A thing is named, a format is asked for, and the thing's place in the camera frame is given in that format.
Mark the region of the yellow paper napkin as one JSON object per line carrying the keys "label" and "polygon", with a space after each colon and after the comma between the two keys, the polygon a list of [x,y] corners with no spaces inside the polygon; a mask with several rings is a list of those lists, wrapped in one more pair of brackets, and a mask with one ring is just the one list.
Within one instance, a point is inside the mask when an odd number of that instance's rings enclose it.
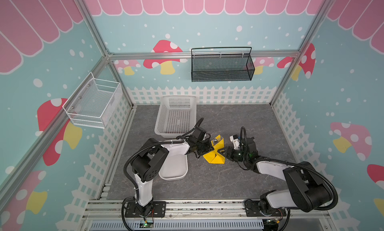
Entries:
{"label": "yellow paper napkin", "polygon": [[226,158],[222,154],[222,151],[225,151],[224,139],[221,135],[218,135],[216,138],[219,141],[218,143],[211,141],[214,150],[203,155],[203,157],[210,164],[225,164]]}

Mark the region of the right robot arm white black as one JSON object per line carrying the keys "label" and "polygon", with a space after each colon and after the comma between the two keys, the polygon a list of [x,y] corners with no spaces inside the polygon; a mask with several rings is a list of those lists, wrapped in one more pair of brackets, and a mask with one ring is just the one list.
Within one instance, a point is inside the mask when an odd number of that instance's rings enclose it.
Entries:
{"label": "right robot arm white black", "polygon": [[230,137],[233,144],[224,151],[225,157],[240,168],[256,174],[278,178],[287,184],[286,190],[273,190],[258,201],[246,200],[247,209],[271,216],[279,209],[328,211],[336,207],[339,196],[336,188],[307,161],[293,163],[259,155],[254,138],[247,137],[246,129]]}

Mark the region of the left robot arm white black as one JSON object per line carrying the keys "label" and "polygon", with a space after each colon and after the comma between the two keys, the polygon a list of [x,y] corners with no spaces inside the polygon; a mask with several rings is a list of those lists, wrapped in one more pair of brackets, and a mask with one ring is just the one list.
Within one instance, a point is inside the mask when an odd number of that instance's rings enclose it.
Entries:
{"label": "left robot arm white black", "polygon": [[175,139],[157,141],[148,139],[139,151],[128,158],[123,167],[123,173],[134,185],[133,199],[125,199],[135,205],[137,214],[146,217],[154,212],[153,179],[160,174],[166,160],[181,155],[186,157],[193,153],[197,159],[214,150],[211,135],[201,128],[203,118],[185,134]]}

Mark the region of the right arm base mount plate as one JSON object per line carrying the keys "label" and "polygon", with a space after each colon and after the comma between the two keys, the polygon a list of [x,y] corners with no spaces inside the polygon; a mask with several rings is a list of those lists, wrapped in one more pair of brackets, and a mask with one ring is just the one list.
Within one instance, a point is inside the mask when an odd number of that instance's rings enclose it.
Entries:
{"label": "right arm base mount plate", "polygon": [[265,200],[251,200],[244,201],[245,211],[247,217],[278,217],[282,218],[287,215],[284,209],[272,208]]}

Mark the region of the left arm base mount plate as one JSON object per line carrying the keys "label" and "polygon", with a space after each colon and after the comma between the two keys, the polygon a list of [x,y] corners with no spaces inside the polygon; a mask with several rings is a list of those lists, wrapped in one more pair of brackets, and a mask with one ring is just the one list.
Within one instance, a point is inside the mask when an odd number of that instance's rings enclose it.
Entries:
{"label": "left arm base mount plate", "polygon": [[151,201],[146,206],[140,206],[134,201],[128,201],[124,210],[125,218],[164,218],[166,202]]}

